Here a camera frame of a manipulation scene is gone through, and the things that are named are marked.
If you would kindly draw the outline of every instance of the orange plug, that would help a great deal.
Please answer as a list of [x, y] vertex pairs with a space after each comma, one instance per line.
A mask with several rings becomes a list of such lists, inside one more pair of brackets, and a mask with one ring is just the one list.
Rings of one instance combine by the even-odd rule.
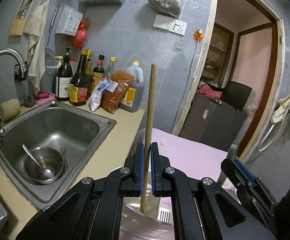
[[204, 37], [203, 30], [202, 29], [195, 29], [194, 39], [197, 41], [201, 41], [203, 39], [203, 37]]

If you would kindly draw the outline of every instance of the white plastic basket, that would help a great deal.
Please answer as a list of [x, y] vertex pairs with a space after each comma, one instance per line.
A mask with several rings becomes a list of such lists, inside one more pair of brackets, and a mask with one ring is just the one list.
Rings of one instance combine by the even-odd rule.
[[55, 33], [75, 36], [82, 18], [81, 12], [65, 5]]

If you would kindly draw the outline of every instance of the plastic oil jug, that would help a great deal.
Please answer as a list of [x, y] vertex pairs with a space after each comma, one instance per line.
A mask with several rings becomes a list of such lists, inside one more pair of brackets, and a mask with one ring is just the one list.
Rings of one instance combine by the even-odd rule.
[[126, 71], [134, 76], [134, 81], [125, 93], [119, 107], [133, 113], [138, 111], [141, 104], [144, 92], [144, 74], [138, 60], [133, 60], [133, 64]]

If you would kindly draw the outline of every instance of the stainless steel sink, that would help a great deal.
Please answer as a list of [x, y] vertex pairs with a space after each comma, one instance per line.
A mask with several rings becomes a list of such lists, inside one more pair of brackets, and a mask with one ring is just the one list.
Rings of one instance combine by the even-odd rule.
[[[18, 190], [38, 209], [53, 204], [71, 186], [116, 121], [61, 102], [39, 106], [3, 128], [0, 165]], [[61, 152], [66, 147], [64, 175], [49, 185], [34, 182], [24, 170], [29, 150], [49, 146]]]

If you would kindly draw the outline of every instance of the door frame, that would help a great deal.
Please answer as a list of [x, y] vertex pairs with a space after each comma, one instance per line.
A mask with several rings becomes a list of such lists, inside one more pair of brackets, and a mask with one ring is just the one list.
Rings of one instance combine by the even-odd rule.
[[[261, 11], [268, 19], [273, 23], [273, 29], [275, 29], [274, 32], [272, 32], [272, 40], [277, 39], [278, 42], [278, 48], [277, 48], [277, 60], [276, 60], [276, 65], [275, 65], [275, 73], [273, 77], [273, 82], [272, 86], [270, 87], [270, 93], [268, 96], [268, 100], [264, 109], [264, 112], [259, 120], [259, 123], [257, 124], [257, 127], [247, 143], [247, 146], [245, 147], [245, 150], [242, 152], [240, 159], [243, 160], [246, 156], [248, 157], [253, 149], [256, 147], [257, 143], [260, 140], [260, 137], [264, 133], [264, 129], [266, 125], [270, 121], [270, 115], [274, 111], [274, 106], [275, 102], [278, 99], [278, 93], [280, 89], [280, 83], [281, 83], [281, 78], [282, 78], [282, 72], [284, 68], [284, 59], [285, 59], [285, 35], [284, 35], [284, 23], [282, 19], [280, 19], [277, 14], [274, 12], [272, 8], [270, 8], [267, 4], [264, 3], [263, 0], [246, 0], [250, 4], [252, 4], [255, 8], [257, 8], [259, 11]], [[180, 108], [176, 120], [174, 123], [173, 135], [179, 135], [185, 119], [187, 117], [187, 114], [190, 109], [190, 105], [192, 102], [192, 99], [195, 95], [201, 73], [205, 64], [207, 52], [208, 52], [208, 47], [210, 44], [210, 38], [211, 38], [211, 33], [213, 30], [214, 22], [215, 22], [215, 15], [216, 15], [216, 8], [217, 8], [217, 0], [212, 0], [212, 5], [211, 5], [211, 10], [210, 10], [210, 15], [208, 19], [208, 26], [206, 29], [205, 33], [205, 38], [203, 39], [203, 45], [200, 53], [200, 57], [198, 60], [198, 64], [193, 76], [193, 79], [191, 83], [189, 83], [189, 92], [187, 94], [186, 98], [183, 98], [184, 103], [183, 103], [183, 108]]]
[[229, 29], [225, 28], [224, 26], [222, 26], [222, 25], [220, 25], [220, 24], [218, 24], [216, 22], [214, 23], [214, 28], [217, 28], [217, 29], [219, 29], [219, 30], [221, 30], [224, 33], [227, 33], [229, 35], [228, 43], [227, 43], [227, 47], [226, 47], [226, 54], [225, 54], [223, 68], [222, 68], [219, 80], [217, 82], [218, 87], [221, 87], [223, 85], [224, 78], [225, 78], [225, 75], [226, 75], [226, 71], [227, 71], [227, 68], [228, 68], [230, 55], [232, 54], [232, 45], [234, 43], [235, 33], [233, 33]]
[[230, 69], [229, 77], [228, 80], [232, 80], [232, 76], [235, 71], [236, 63], [237, 63], [237, 57], [238, 57], [238, 50], [239, 50], [239, 44], [240, 44], [240, 38], [244, 35], [251, 34], [254, 32], [258, 32], [264, 29], [272, 29], [272, 47], [271, 47], [271, 52], [270, 52], [270, 59], [269, 59], [269, 66], [268, 66], [268, 71], [267, 71], [267, 77], [265, 80], [265, 85], [263, 88], [263, 93], [261, 100], [259, 102], [258, 108], [255, 111], [255, 114], [253, 116], [253, 119], [243, 137], [243, 139], [239, 143], [239, 148], [237, 152], [237, 157], [240, 157], [242, 153], [244, 152], [245, 148], [247, 147], [248, 142], [252, 138], [258, 123], [265, 111], [265, 107], [268, 101], [268, 97], [270, 94], [270, 88], [272, 87], [273, 79], [275, 76], [275, 70], [276, 70], [276, 62], [277, 62], [277, 51], [278, 51], [278, 39], [277, 39], [277, 29], [275, 28], [275, 23], [269, 22], [265, 24], [261, 24], [258, 26], [255, 26], [253, 28], [244, 30], [242, 32], [239, 32], [237, 35], [237, 43], [236, 43], [236, 48], [235, 48], [235, 54], [234, 54], [234, 59], [232, 63], [232, 68]]

